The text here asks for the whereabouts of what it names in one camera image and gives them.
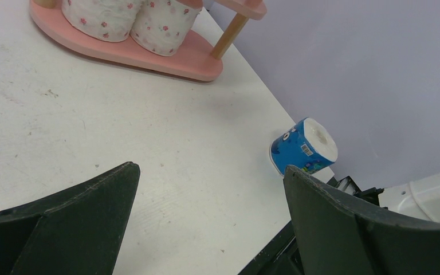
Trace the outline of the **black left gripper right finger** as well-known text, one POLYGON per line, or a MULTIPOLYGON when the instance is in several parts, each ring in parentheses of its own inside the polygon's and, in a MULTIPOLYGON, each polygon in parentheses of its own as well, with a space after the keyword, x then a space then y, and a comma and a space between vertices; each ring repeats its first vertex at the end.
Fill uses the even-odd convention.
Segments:
POLYGON ((440 274, 440 223, 384 209, 295 166, 283 183, 305 274, 440 274))

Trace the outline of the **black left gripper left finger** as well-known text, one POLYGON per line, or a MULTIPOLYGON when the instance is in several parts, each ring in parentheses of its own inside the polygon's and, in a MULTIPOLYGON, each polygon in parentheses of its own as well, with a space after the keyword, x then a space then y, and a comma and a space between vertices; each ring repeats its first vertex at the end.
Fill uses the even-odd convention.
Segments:
POLYGON ((0 274, 112 274, 139 178, 126 162, 0 211, 0 274))

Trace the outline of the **white floral roll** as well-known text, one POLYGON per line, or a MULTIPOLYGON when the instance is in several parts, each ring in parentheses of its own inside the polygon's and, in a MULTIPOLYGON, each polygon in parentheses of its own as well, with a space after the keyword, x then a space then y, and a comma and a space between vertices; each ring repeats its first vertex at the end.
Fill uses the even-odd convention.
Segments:
POLYGON ((202 9, 202 0, 143 1, 132 25, 132 39, 149 52, 172 56, 202 9))
POLYGON ((122 42, 127 39, 143 1, 63 0, 61 11, 77 30, 98 40, 122 42))

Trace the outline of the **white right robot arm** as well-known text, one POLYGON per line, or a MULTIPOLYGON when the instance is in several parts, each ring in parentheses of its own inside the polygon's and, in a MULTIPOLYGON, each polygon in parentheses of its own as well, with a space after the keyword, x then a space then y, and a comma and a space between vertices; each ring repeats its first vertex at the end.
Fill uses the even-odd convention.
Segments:
POLYGON ((379 203, 399 214, 440 223, 440 173, 385 188, 379 203))

